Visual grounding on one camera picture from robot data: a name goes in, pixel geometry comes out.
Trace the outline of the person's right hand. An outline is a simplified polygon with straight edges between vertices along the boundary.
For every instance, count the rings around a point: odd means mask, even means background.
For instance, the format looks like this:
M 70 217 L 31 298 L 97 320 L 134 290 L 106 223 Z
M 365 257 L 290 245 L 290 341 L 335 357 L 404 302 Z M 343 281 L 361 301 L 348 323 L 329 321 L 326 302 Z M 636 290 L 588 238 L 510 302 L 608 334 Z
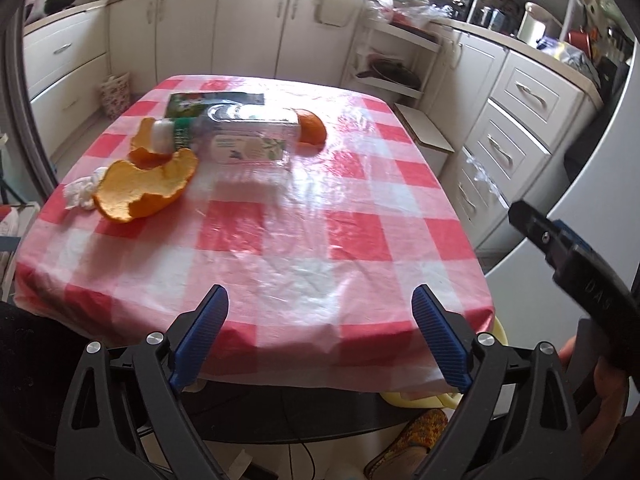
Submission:
M 592 396 L 580 414 L 582 478 L 633 479 L 639 474 L 639 419 L 627 416 L 629 378 L 599 356 Z

